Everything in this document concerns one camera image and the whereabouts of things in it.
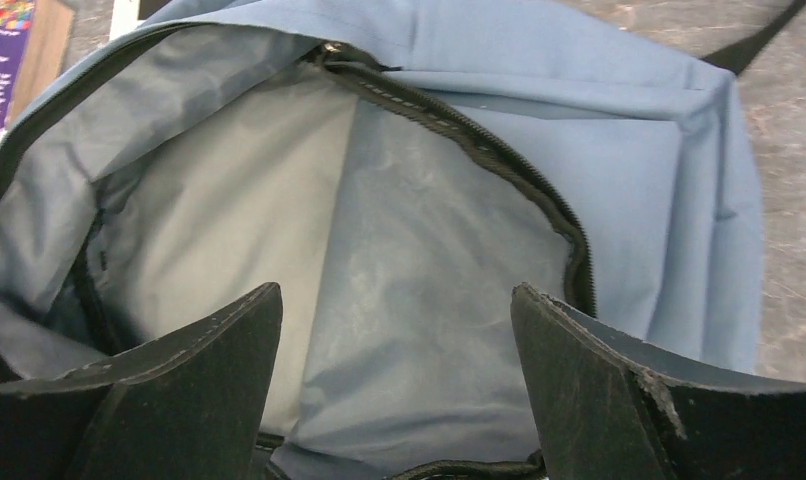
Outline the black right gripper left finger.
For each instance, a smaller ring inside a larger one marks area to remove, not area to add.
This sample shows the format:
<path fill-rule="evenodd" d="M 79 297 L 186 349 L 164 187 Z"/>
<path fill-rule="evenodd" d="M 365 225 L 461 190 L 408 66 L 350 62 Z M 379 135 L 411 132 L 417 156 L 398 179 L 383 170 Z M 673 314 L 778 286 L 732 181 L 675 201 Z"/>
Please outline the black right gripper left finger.
<path fill-rule="evenodd" d="M 0 479 L 246 479 L 283 319 L 266 283 L 55 379 L 0 384 Z"/>

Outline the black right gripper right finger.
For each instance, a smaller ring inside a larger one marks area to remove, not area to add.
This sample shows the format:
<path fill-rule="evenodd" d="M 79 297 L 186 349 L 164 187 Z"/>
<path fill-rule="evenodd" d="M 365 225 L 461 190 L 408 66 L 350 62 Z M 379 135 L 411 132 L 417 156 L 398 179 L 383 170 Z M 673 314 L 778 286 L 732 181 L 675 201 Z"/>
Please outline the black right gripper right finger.
<path fill-rule="evenodd" d="M 666 351 L 518 286 L 511 320 L 553 479 L 806 479 L 806 383 Z"/>

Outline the blue student backpack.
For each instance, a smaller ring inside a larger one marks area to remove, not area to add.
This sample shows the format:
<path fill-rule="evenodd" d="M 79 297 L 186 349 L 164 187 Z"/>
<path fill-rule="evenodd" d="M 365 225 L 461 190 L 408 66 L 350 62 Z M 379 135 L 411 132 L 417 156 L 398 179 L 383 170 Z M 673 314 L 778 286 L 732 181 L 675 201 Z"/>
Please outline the blue student backpack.
<path fill-rule="evenodd" d="M 0 142 L 0 384 L 55 379 L 266 283 L 246 479 L 553 479 L 528 285 L 754 375 L 760 182 L 738 76 L 550 1 L 172 1 Z"/>

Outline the purple cover book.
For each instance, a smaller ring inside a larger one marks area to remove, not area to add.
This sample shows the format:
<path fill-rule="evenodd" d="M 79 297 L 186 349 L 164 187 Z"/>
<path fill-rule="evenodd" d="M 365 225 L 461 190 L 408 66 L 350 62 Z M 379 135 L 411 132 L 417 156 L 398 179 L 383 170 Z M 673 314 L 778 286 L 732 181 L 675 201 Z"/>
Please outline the purple cover book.
<path fill-rule="evenodd" d="M 0 0 L 0 142 L 59 75 L 74 19 L 53 0 Z"/>

